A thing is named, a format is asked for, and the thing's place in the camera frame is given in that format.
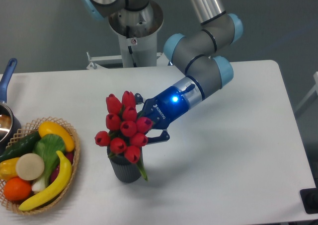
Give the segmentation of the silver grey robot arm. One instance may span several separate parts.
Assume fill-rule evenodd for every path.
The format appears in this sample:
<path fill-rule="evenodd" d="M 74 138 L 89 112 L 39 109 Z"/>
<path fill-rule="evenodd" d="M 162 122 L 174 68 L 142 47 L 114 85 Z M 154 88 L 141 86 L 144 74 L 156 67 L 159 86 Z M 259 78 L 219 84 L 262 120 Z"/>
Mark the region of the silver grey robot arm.
<path fill-rule="evenodd" d="M 190 0 L 201 30 L 191 37 L 170 36 L 164 55 L 184 78 L 154 98 L 136 102 L 143 104 L 141 114 L 154 123 L 161 135 L 149 138 L 150 144 L 167 141 L 170 123 L 185 114 L 234 76 L 231 64 L 216 52 L 238 40 L 243 33 L 241 20 L 228 14 L 220 0 Z M 163 24 L 163 12 L 152 0 L 82 0 L 96 20 L 108 19 L 117 34 L 123 67 L 136 68 L 157 64 L 157 33 Z"/>

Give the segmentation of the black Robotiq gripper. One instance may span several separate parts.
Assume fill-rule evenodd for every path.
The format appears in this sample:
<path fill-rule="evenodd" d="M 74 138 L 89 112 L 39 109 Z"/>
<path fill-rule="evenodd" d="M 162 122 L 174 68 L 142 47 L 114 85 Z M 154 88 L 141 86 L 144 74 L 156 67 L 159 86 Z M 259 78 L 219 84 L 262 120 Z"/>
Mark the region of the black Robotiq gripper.
<path fill-rule="evenodd" d="M 148 145 L 166 142 L 170 139 L 170 134 L 166 129 L 170 123 L 190 109 L 186 100 L 186 94 L 190 91 L 191 85 L 183 91 L 176 86 L 171 86 L 145 102 L 139 93 L 134 95 L 136 105 L 144 104 L 141 110 L 142 116 L 149 118 L 153 122 L 153 129 L 163 129 L 159 136 L 150 137 L 146 135 Z"/>

